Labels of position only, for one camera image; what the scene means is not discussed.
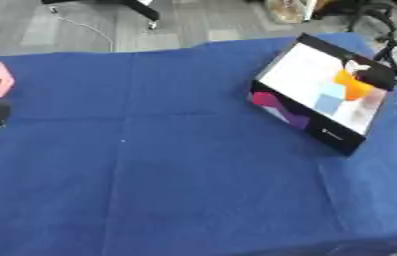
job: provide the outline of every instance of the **gray carpet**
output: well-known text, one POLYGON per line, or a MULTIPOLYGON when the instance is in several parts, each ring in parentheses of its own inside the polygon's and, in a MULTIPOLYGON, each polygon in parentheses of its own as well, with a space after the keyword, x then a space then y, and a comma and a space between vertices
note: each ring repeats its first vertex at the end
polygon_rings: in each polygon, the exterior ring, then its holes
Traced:
MULTIPOLYGON (((0 0, 0 55, 87 51, 133 52, 190 47, 207 41, 265 38, 345 30, 341 17, 327 17, 306 24, 272 22, 259 3, 243 0, 154 0, 162 14, 159 28, 147 30, 147 21, 116 4, 94 2, 58 5, 60 15, 99 29, 113 41, 85 27, 59 20, 38 0, 0 0)), ((394 20, 397 22, 397 10, 394 20)), ((386 31, 365 18, 357 30, 373 37, 386 31)))

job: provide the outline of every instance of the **table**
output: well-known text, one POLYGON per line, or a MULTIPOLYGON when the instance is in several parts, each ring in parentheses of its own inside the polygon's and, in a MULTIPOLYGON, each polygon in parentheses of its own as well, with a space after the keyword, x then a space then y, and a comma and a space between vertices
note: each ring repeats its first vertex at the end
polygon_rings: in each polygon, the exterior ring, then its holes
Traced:
POLYGON ((397 92, 340 156, 246 100, 292 40, 0 57, 0 256, 397 251, 397 92))

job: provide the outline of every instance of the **open box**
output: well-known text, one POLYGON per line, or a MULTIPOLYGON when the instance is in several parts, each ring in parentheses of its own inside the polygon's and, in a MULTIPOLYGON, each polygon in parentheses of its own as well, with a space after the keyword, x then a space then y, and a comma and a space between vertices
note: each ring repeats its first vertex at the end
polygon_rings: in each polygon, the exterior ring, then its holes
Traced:
POLYGON ((394 84, 390 68, 303 34, 256 77, 250 100, 350 155, 394 84))

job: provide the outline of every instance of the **orange block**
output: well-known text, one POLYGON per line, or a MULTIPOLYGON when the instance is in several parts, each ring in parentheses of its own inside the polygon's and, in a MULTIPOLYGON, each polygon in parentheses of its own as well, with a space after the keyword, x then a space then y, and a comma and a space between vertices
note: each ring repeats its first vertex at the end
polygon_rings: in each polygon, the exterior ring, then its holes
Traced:
POLYGON ((357 100, 368 95, 373 87, 370 84, 358 81, 353 75, 345 69, 338 72, 335 76, 335 83, 344 85, 346 87, 346 99, 348 101, 357 100))

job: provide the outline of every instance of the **cable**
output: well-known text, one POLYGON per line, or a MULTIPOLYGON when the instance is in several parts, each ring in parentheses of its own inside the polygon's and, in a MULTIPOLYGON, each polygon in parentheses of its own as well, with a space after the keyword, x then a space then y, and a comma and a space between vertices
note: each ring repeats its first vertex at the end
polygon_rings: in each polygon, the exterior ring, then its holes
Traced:
POLYGON ((59 16, 59 15, 57 15, 57 18, 58 18, 58 20, 66 21, 66 22, 72 23, 72 24, 77 25, 77 26, 86 27, 86 28, 88 28, 88 29, 90 29, 90 30, 96 32, 97 34, 101 35, 103 38, 105 38, 105 39, 109 42, 109 51, 110 51, 110 52, 114 52, 114 42, 112 41, 112 39, 111 39, 109 36, 105 35, 105 34, 104 34, 103 32, 101 32, 100 30, 98 30, 98 29, 96 29, 96 28, 93 28, 93 27, 91 27, 91 26, 89 26, 89 25, 87 25, 87 24, 78 23, 78 22, 75 22, 75 21, 73 21, 73 20, 66 19, 66 18, 61 17, 61 16, 59 16))

